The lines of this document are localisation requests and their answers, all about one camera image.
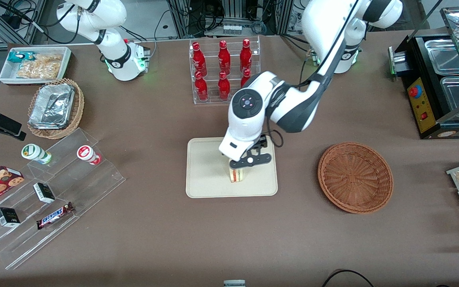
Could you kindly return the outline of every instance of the acrylic bottle rack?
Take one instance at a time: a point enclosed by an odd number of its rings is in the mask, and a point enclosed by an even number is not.
[[[242,40],[245,38],[250,40],[250,48],[253,53],[251,60],[251,76],[261,72],[260,67],[260,38],[259,37],[228,37],[221,38],[226,40],[229,54],[231,55],[231,73],[228,75],[229,84],[231,87],[231,96],[233,96],[240,89],[240,80],[242,79],[242,72],[240,71],[240,51],[242,50]],[[194,73],[196,69],[192,60],[194,50],[192,49],[192,43],[198,42],[201,51],[204,54],[206,60],[206,71],[208,72],[204,77],[208,88],[208,100],[202,102],[196,93],[194,86]],[[228,103],[222,101],[219,98],[219,42],[214,42],[211,38],[200,38],[191,40],[189,43],[189,61],[191,67],[191,82],[192,82],[192,94],[195,104],[213,104],[213,103]]]

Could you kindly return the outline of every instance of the brown tabletop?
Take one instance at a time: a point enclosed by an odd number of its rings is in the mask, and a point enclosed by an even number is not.
[[[459,140],[419,140],[401,81],[386,78],[386,49],[405,36],[369,33],[308,129],[283,134],[276,195],[226,199],[185,194],[187,142],[223,136],[228,109],[193,104],[187,40],[160,42],[151,71],[131,82],[111,76],[94,45],[71,46],[67,76],[86,98],[80,127],[127,180],[18,269],[0,263],[0,286],[315,287],[338,268],[376,286],[459,286],[459,197],[445,174],[459,166]],[[262,71],[299,80],[303,52],[277,36],[261,47]],[[314,69],[308,62],[304,76]],[[0,112],[26,122],[36,89],[2,84]],[[373,147],[392,169],[393,196],[376,213],[339,210],[318,185],[321,154],[344,141]],[[56,141],[0,136],[0,165],[25,165],[30,142]],[[366,282],[343,274],[329,286],[345,284]]]

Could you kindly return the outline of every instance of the wicker basket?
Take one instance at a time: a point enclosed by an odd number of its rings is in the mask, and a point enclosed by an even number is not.
[[[29,128],[31,133],[35,136],[39,136],[41,138],[49,138],[50,140],[58,140],[73,133],[73,131],[75,131],[75,129],[77,129],[77,127],[79,126],[80,118],[82,117],[82,109],[84,108],[84,95],[82,94],[82,91],[80,90],[79,86],[74,81],[69,79],[56,80],[51,83],[47,83],[46,85],[54,86],[60,84],[69,84],[75,89],[74,102],[72,103],[72,111],[69,120],[69,125],[67,125],[67,127],[62,130],[39,130],[32,128],[29,124],[27,124],[27,127]],[[37,99],[37,96],[38,91],[35,93],[33,100],[31,100],[31,105],[29,105],[29,109],[27,112],[28,116],[31,116],[31,111],[33,111],[33,107],[35,106],[35,100]]]
[[[384,158],[356,142],[328,148],[318,164],[318,181],[325,195],[342,210],[370,214],[392,196],[393,177]]]

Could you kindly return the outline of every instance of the yellow control panel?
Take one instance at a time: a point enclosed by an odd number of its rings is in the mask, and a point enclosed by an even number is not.
[[[421,78],[418,78],[408,89],[406,90],[414,115],[416,117],[417,126],[421,133],[426,132],[428,129],[435,125],[435,117],[433,116],[432,107],[428,101],[428,97],[424,92],[424,86]]]

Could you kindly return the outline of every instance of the robotic arm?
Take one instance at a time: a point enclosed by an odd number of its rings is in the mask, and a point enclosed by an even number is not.
[[[322,62],[298,86],[266,71],[251,77],[235,93],[228,110],[229,127],[219,146],[219,151],[233,160],[230,166],[257,164],[247,151],[256,147],[266,117],[288,133],[308,127],[344,53],[345,31],[352,19],[386,28],[398,20],[402,9],[400,0],[311,0],[302,15],[302,28]],[[305,85],[305,92],[297,89]]]
[[[56,9],[60,24],[92,41],[100,49],[109,71],[129,81],[148,70],[150,51],[126,43],[114,29],[125,23],[127,11],[120,0],[69,0]]]

